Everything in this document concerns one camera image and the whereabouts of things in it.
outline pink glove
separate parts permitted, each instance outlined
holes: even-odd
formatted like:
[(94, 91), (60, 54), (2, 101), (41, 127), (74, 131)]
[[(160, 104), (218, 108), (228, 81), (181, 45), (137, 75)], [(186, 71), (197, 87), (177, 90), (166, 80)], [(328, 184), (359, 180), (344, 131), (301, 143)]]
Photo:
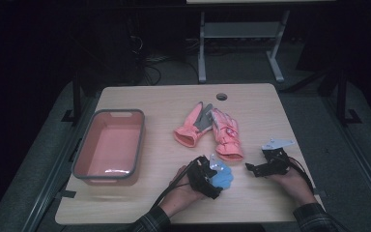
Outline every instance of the pink glove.
[(223, 160), (242, 160), (243, 150), (238, 135), (237, 121), (219, 109), (212, 110), (213, 132), (218, 143), (215, 150)]
[(174, 130), (174, 138), (186, 147), (195, 147), (200, 137), (213, 128), (212, 108), (213, 105), (208, 104), (203, 110), (203, 103), (198, 102), (183, 126)]

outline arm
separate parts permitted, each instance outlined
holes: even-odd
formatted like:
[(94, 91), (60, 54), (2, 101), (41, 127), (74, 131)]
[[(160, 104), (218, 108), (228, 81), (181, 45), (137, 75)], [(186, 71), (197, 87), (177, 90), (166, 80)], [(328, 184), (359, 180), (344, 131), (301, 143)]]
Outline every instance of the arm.
[(300, 204), (294, 210), (300, 231), (338, 231), (308, 184), (294, 168), (290, 168), (285, 175), (271, 175), (268, 178), (280, 184)]
[[(185, 166), (181, 167), (173, 180), (175, 180), (185, 168)], [(176, 215), (178, 212), (185, 210), (193, 202), (200, 200), (203, 197), (203, 193), (194, 191), (191, 188), (188, 177), (185, 175), (177, 184), (177, 187), (169, 191), (157, 207), (153, 208), (146, 215), (131, 224), (128, 231), (163, 231), (164, 228), (170, 225), (171, 217)]]

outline sleeve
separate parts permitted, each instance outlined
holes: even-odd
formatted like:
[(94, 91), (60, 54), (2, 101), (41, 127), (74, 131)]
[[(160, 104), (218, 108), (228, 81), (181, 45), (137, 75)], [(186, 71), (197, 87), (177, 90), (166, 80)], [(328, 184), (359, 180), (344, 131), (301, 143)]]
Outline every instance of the sleeve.
[(160, 208), (155, 207), (149, 213), (132, 223), (127, 231), (130, 232), (160, 232), (170, 225), (170, 218)]
[(337, 232), (333, 220), (318, 203), (300, 206), (294, 210), (294, 217), (302, 232)]

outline wooden table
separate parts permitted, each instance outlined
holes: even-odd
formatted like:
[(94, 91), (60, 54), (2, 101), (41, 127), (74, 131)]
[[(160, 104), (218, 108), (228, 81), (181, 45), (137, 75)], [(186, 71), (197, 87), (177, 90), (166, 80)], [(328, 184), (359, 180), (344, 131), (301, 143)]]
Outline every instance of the wooden table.
[[(219, 101), (218, 93), (228, 99)], [(275, 222), (295, 220), (296, 203), (276, 183), (255, 178), (245, 163), (265, 163), (261, 146), (271, 138), (292, 139), (285, 147), (307, 171), (284, 108), (270, 84), (183, 85), (110, 87), (103, 90), (97, 110), (139, 108), (146, 116), (146, 134), (140, 162), (140, 176), (131, 187), (93, 187), (71, 175), (67, 190), (74, 198), (63, 197), (56, 214), (60, 224), (130, 223), (147, 213), (168, 186), (177, 170), (196, 157), (214, 153), (212, 131), (195, 148), (173, 138), (173, 130), (198, 102), (212, 103), (239, 123), (245, 158), (226, 162), (234, 181), (216, 200), (203, 199), (172, 217), (173, 223)]]

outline glove finger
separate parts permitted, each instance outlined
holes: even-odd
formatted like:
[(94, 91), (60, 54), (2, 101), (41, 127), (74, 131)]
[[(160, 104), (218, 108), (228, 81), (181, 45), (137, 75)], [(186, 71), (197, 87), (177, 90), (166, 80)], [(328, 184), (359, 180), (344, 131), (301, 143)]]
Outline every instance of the glove finger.
[(221, 166), (224, 169), (218, 171), (218, 173), (211, 178), (211, 182), (215, 187), (228, 189), (231, 186), (231, 182), (234, 180), (234, 176), (231, 174), (231, 169), (227, 165), (223, 163)]
[(231, 118), (227, 113), (225, 113), (225, 118), (227, 120), (227, 125), (233, 126), (233, 118)]
[(218, 162), (218, 165), (222, 167), (222, 170), (220, 171), (220, 173), (223, 173), (223, 174), (231, 173), (231, 168), (227, 166), (224, 162), (222, 162), (221, 160), (218, 160), (217, 162)]
[(231, 120), (231, 125), (233, 126), (233, 128), (234, 128), (235, 130), (238, 129), (238, 123), (237, 123), (236, 120), (232, 119), (232, 120)]
[(213, 105), (209, 103), (198, 115), (194, 126), (199, 131), (209, 130), (213, 126), (213, 116), (211, 113), (212, 108)]
[(226, 123), (226, 119), (224, 118), (224, 113), (222, 113), (219, 109), (214, 108), (212, 110), (213, 120), (216, 126), (220, 129), (220, 125)]
[(192, 111), (185, 118), (185, 125), (188, 125), (188, 126), (193, 125), (195, 121), (197, 120), (198, 115), (200, 114), (202, 109), (203, 109), (203, 103), (200, 101), (197, 103), (197, 105), (195, 105)]

